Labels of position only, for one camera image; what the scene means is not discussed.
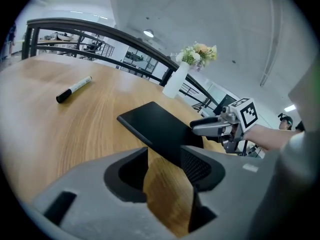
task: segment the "flower bouquet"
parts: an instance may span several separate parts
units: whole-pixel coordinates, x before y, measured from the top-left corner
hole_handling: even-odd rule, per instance
[[[209,47],[205,44],[195,42],[193,46],[183,48],[180,53],[171,55],[174,55],[176,61],[180,62],[180,67],[169,79],[162,93],[173,99],[184,83],[190,68],[200,71],[207,66],[210,61],[217,59],[217,47]]]

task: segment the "floor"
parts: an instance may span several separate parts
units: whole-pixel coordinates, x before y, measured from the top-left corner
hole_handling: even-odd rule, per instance
[[[0,72],[3,71],[5,68],[18,63],[21,61],[21,51],[15,52],[11,55],[11,57],[5,58],[0,62]]]

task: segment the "black marker cap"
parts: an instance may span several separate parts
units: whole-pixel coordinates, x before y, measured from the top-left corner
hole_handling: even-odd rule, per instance
[[[58,103],[64,102],[70,95],[72,91],[70,89],[66,89],[64,92],[60,93],[57,97],[55,97]]]

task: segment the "marker pen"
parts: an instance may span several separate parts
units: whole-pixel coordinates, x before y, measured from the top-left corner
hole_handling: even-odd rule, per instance
[[[92,80],[91,76],[87,76],[76,84],[70,86],[68,89],[60,93],[57,97],[55,97],[58,103],[64,102],[71,94],[73,94],[76,90],[89,83]]]

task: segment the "robotic arm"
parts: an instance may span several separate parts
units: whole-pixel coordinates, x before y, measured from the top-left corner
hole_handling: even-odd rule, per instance
[[[253,98],[242,98],[224,106],[218,116],[190,122],[195,135],[206,136],[209,140],[218,138],[227,153],[239,153],[239,141],[247,130],[257,123],[258,114]],[[232,133],[233,126],[239,125]]]

